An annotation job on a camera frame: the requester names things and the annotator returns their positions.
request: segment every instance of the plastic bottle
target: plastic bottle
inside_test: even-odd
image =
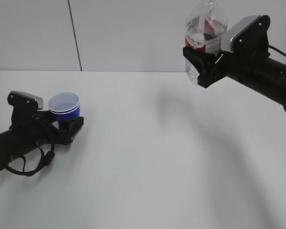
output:
[[[219,9],[218,0],[200,0],[186,19],[185,45],[200,52],[217,54],[227,25],[228,19]],[[187,59],[185,69],[192,83],[198,85],[199,73]]]

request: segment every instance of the white tabletop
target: white tabletop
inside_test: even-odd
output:
[[[0,229],[286,229],[286,114],[262,95],[185,73],[0,71],[1,132],[11,90],[76,92],[85,124],[35,176],[0,173]]]

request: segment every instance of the white wall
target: white wall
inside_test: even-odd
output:
[[[70,1],[84,71],[184,71],[184,19],[198,0]],[[229,27],[268,14],[269,41],[286,52],[286,0],[219,3]],[[0,70],[80,70],[67,0],[0,0]]]
[[[0,0],[0,70],[79,69],[67,0]]]
[[[184,71],[184,20],[198,0],[71,0],[84,71]],[[286,52],[286,0],[219,0],[229,27],[268,14]]]

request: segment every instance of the white cup rim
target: white cup rim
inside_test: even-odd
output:
[[[80,107],[80,105],[78,105],[77,107],[73,108],[72,110],[69,110],[69,111],[66,111],[64,113],[61,113],[61,112],[55,112],[55,111],[52,111],[52,110],[49,110],[51,111],[51,113],[55,114],[55,115],[66,115],[66,114],[70,114],[72,113],[73,111],[77,110],[78,108]]]
[[[70,108],[70,109],[67,109],[67,110],[63,110],[63,111],[57,111],[57,110],[54,110],[54,109],[50,108],[50,107],[49,107],[50,101],[51,101],[53,98],[55,98],[56,96],[61,96],[61,95],[63,95],[63,94],[73,94],[73,95],[75,95],[75,96],[78,98],[77,104],[76,104],[74,107],[72,107],[72,108]],[[57,114],[57,115],[62,115],[62,114],[63,114],[63,115],[64,115],[64,114],[68,114],[68,113],[71,113],[72,111],[76,110],[76,109],[79,107],[79,105],[80,105],[80,97],[78,96],[78,94],[76,94],[76,93],[74,93],[74,92],[63,92],[63,93],[59,93],[59,94],[54,95],[54,96],[49,100],[49,102],[48,102],[48,109],[49,109],[49,111],[51,111],[51,112],[54,113],[54,114]]]

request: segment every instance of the plastic cup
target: plastic cup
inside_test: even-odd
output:
[[[80,116],[80,97],[76,93],[64,92],[53,96],[48,102],[49,111],[58,122]]]

